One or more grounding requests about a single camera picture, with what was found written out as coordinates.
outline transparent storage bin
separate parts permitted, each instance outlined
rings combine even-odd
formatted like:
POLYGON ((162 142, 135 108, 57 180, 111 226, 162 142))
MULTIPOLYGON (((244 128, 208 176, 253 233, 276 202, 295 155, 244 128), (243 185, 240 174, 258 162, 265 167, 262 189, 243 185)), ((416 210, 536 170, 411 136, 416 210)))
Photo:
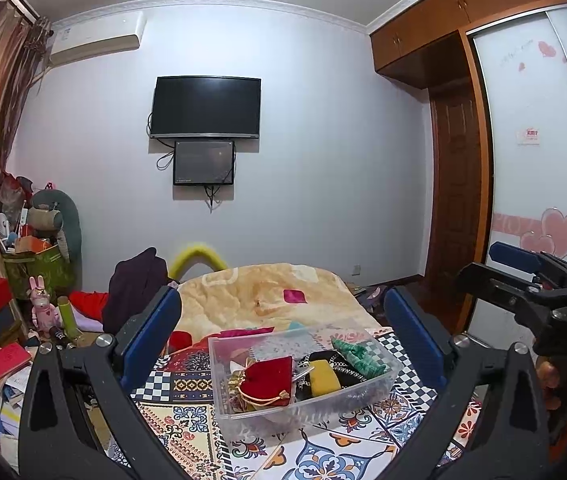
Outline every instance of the transparent storage bin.
POLYGON ((401 362, 370 333, 354 321, 342 320, 333 324, 311 326, 285 332, 209 339, 212 388, 215 418, 226 442, 244 440, 252 436, 266 437, 286 433, 359 410, 388 397, 403 368, 401 362), (375 359, 387 366, 387 371, 374 379, 344 388, 314 399, 291 402, 288 406, 235 413, 230 406, 228 378, 230 361, 238 354, 249 355, 257 361, 291 355, 301 359, 312 352, 333 350, 331 337, 348 343, 362 343, 374 353, 375 359))

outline patterned tablecloth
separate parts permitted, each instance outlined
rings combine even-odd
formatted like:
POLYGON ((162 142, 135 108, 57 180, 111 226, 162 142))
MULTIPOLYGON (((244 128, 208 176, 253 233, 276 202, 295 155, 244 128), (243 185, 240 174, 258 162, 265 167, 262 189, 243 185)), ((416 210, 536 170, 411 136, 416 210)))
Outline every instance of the patterned tablecloth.
MULTIPOLYGON (((207 352, 159 359, 132 398, 158 439, 193 479, 371 480, 400 452, 436 399, 391 328, 370 329, 404 368, 387 399, 321 425, 225 443, 214 420, 207 352)), ((481 405, 470 402, 441 464, 462 453, 481 405)), ((125 464, 115 442, 108 455, 125 464)))

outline yellow sponge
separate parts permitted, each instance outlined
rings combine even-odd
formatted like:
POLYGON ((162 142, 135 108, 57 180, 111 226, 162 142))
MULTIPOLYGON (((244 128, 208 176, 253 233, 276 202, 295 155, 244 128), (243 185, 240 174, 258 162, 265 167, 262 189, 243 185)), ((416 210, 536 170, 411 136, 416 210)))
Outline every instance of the yellow sponge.
POLYGON ((311 361, 310 366, 314 367, 310 370, 310 388, 313 397, 331 394, 341 389, 337 374, 330 368, 328 361, 325 359, 311 361))

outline blue gripper pad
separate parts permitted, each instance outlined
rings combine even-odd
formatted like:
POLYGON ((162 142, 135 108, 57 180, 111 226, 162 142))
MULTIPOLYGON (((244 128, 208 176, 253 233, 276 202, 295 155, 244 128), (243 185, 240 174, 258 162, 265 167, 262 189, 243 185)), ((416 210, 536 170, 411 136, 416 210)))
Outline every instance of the blue gripper pad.
POLYGON ((441 392, 447 384, 444 375, 445 355, 441 346, 445 348, 449 344, 450 335, 438 319, 423 312, 410 293, 402 286, 388 290, 383 308, 390 326, 401 342, 401 346, 406 350, 422 383, 441 392), (435 332, 433 335, 438 337, 439 342, 436 342, 431 336, 420 317, 435 332))
POLYGON ((146 384, 156 360, 181 318, 181 296, 173 288, 162 287, 146 309, 152 309, 153 312, 122 355, 121 387, 128 394, 146 384))
POLYGON ((541 268, 537 254, 503 242, 493 243, 490 246, 489 254, 492 261, 529 274, 535 274, 541 268))

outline yellow arch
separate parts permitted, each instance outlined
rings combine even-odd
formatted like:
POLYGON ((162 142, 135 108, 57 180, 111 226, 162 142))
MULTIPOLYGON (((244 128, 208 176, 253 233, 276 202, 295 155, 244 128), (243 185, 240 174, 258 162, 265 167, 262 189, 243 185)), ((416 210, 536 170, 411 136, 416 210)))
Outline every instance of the yellow arch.
POLYGON ((179 279, 183 274, 183 269, 186 264, 193 258, 202 257, 207 260, 208 265, 212 267, 213 270, 224 270, 228 269, 228 264, 225 263, 217 252, 203 244, 192 245, 179 253, 179 255, 174 259, 170 270, 168 271, 168 276, 172 280, 179 279))

